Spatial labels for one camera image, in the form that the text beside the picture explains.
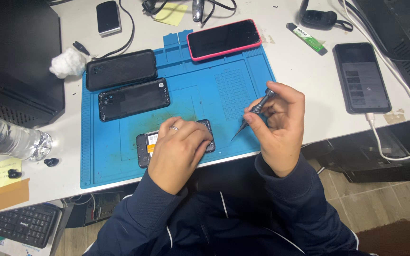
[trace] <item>plastic water bottle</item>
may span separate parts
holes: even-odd
[[[52,139],[47,133],[0,119],[0,155],[39,161],[48,155]]]

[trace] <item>cotton ball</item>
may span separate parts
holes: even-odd
[[[50,72],[58,78],[65,78],[68,75],[80,76],[85,71],[86,63],[83,55],[72,48],[67,48],[51,60]]]

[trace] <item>pink phone case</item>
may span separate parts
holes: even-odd
[[[202,56],[202,57],[194,58],[194,57],[192,56],[191,46],[189,45],[189,35],[190,35],[190,34],[193,34],[193,33],[198,33],[198,32],[201,32],[201,31],[205,31],[205,30],[209,30],[209,29],[221,27],[221,26],[212,27],[212,28],[208,28],[208,29],[204,29],[204,30],[201,30],[201,31],[192,32],[192,33],[188,34],[187,40],[188,40],[189,54],[191,55],[191,59],[192,59],[193,61],[202,61],[202,60],[206,60],[206,59],[209,59],[209,58],[213,58],[213,57],[225,55],[225,54],[228,54],[228,53],[233,53],[233,52],[236,52],[236,51],[239,51],[239,50],[246,50],[246,49],[254,48],[254,47],[257,47],[257,46],[261,45],[261,44],[262,44],[262,39],[261,39],[261,36],[260,36],[260,34],[259,34],[259,30],[257,29],[256,23],[254,22],[253,19],[246,19],[246,20],[252,20],[254,26],[256,27],[257,34],[259,35],[259,43],[255,43],[255,44],[252,44],[252,45],[242,46],[242,47],[239,47],[239,48],[235,48],[235,49],[231,49],[231,50],[225,50],[225,51],[221,51],[221,52],[217,52],[217,53],[205,55],[205,56]]]

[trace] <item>phone with pink case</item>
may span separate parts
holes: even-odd
[[[187,39],[193,61],[254,48],[262,43],[252,19],[193,32],[188,34]]]

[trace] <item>brown tape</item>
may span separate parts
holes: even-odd
[[[30,178],[0,187],[0,210],[30,199]]]

